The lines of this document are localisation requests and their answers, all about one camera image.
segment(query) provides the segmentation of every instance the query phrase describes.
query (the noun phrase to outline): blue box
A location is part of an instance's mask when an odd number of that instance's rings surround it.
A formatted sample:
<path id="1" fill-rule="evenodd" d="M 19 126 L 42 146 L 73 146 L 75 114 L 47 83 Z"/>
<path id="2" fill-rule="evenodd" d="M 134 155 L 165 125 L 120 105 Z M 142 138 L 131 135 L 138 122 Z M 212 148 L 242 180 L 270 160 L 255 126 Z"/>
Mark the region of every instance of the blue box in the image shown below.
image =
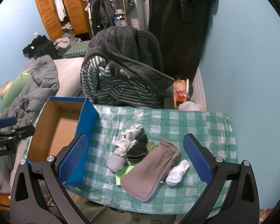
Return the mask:
<path id="1" fill-rule="evenodd" d="M 49 155 L 57 155 L 78 134 L 87 137 L 87 148 L 71 177 L 64 184 L 81 184 L 93 128 L 98 112 L 83 97 L 50 97 L 35 127 L 27 159 L 44 161 Z"/>

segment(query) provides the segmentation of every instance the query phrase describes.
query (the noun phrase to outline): blue wall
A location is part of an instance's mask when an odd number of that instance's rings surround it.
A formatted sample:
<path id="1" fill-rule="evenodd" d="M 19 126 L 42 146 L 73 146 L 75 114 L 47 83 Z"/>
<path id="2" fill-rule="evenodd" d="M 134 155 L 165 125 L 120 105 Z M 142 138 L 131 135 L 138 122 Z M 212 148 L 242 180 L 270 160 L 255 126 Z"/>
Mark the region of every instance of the blue wall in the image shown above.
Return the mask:
<path id="1" fill-rule="evenodd" d="M 0 5 L 0 89 L 14 80 L 29 60 L 23 48 L 34 39 L 34 33 L 47 35 L 35 0 L 4 0 Z"/>
<path id="2" fill-rule="evenodd" d="M 209 112 L 226 113 L 260 207 L 280 198 L 280 18 L 267 0 L 218 0 L 200 70 Z"/>

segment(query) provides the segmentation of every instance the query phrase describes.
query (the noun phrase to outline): open wardrobe door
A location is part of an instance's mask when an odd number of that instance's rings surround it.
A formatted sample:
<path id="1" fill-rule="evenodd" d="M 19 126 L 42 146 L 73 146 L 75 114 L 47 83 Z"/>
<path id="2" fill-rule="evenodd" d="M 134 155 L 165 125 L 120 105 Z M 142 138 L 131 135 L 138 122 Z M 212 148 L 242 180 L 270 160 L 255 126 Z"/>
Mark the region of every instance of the open wardrobe door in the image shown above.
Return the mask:
<path id="1" fill-rule="evenodd" d="M 35 2 L 50 40 L 54 42 L 61 38 L 62 29 L 55 12 L 54 0 L 35 0 Z"/>
<path id="2" fill-rule="evenodd" d="M 63 0 L 69 20 L 76 35 L 88 33 L 85 16 L 82 9 L 82 0 Z"/>

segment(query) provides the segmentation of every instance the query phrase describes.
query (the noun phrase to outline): green checkered cloth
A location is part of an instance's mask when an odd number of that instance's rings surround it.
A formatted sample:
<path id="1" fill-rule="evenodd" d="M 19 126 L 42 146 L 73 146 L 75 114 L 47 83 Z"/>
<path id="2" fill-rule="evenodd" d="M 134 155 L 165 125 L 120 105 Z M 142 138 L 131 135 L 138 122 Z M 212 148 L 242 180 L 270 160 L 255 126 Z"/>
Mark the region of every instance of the green checkered cloth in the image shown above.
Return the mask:
<path id="1" fill-rule="evenodd" d="M 88 41 L 81 41 L 70 46 L 70 49 L 63 55 L 63 59 L 84 57 L 88 50 Z"/>
<path id="2" fill-rule="evenodd" d="M 138 213 L 184 214 L 202 194 L 206 183 L 200 181 L 191 164 L 179 184 L 174 187 L 166 182 L 160 184 L 146 202 L 137 200 L 116 185 L 115 175 L 106 167 L 106 160 L 115 149 L 112 143 L 133 122 L 142 124 L 147 137 L 154 142 L 158 143 L 161 137 L 171 141 L 181 150 L 181 159 L 188 160 L 182 142 L 187 133 L 192 133 L 214 156 L 221 156 L 227 162 L 237 162 L 231 124 L 224 114 L 102 105 L 95 105 L 95 108 L 99 117 L 90 141 L 83 183 L 65 185 L 66 189 L 83 198 Z M 216 208 L 222 205 L 229 184 L 225 184 Z"/>

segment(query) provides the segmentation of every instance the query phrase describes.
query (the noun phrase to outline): metal screw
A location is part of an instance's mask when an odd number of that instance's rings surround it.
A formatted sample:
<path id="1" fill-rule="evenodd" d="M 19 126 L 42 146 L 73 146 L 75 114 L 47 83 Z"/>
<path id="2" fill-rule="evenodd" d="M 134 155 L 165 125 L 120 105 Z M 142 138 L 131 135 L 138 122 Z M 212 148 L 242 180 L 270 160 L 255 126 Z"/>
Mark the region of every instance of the metal screw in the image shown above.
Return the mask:
<path id="1" fill-rule="evenodd" d="M 51 156 L 48 156 L 48 157 L 47 157 L 47 161 L 53 161 L 53 160 L 54 160 L 54 158 L 55 158 L 55 157 L 54 157 L 54 156 L 52 156 L 52 155 L 51 155 Z"/>
<path id="2" fill-rule="evenodd" d="M 244 164 L 245 164 L 246 166 L 250 166 L 250 162 L 247 161 L 247 160 L 244 161 Z"/>
<path id="3" fill-rule="evenodd" d="M 220 156 L 216 156 L 215 159 L 216 159 L 217 162 L 223 162 L 223 158 L 221 158 Z"/>
<path id="4" fill-rule="evenodd" d="M 21 161 L 20 161 L 20 164 L 21 165 L 24 165 L 26 163 L 26 159 L 22 159 Z"/>

